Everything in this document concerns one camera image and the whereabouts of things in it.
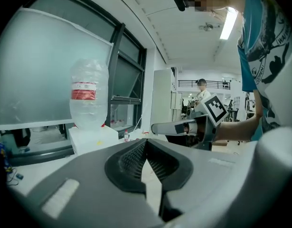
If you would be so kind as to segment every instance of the small bottle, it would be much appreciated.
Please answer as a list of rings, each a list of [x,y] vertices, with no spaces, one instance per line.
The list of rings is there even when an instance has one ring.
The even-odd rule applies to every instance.
[[[128,134],[128,130],[127,129],[125,131],[124,137],[125,137],[125,142],[128,142],[129,141],[129,134]]]

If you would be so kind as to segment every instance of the desk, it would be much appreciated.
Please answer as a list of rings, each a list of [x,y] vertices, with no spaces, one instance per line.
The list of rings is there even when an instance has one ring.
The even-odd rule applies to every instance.
[[[165,135],[154,135],[152,133],[142,134],[140,129],[136,129],[134,132],[129,133],[129,140],[135,140],[137,138],[155,138],[163,141],[167,141]],[[123,143],[124,138],[119,140],[119,143]],[[48,161],[39,164],[25,165],[16,167],[17,173],[23,175],[22,180],[18,180],[19,183],[17,186],[10,186],[10,188],[20,192],[22,195],[27,196],[28,193],[44,178],[76,158],[77,155],[71,155],[62,159]]]

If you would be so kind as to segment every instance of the lab room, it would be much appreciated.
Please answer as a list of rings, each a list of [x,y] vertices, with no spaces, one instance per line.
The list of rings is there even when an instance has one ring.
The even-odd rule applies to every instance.
[[[0,227],[292,223],[289,0],[5,1]]]

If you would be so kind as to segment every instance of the white ceiling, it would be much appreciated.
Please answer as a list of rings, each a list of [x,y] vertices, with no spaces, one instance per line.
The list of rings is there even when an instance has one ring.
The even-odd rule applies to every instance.
[[[132,1],[143,12],[136,16],[141,21],[146,17],[152,25],[146,29],[152,34],[152,38],[156,38],[153,38],[155,43],[160,43],[157,46],[159,50],[164,50],[161,54],[170,66],[240,73],[236,44],[241,34],[241,15],[238,16],[229,39],[221,41],[219,38],[226,10],[220,10],[220,19],[217,19],[211,13],[197,12],[194,8],[181,12],[173,0],[124,0],[131,7]],[[200,30],[199,26],[206,22],[213,26],[220,25],[220,28]]]

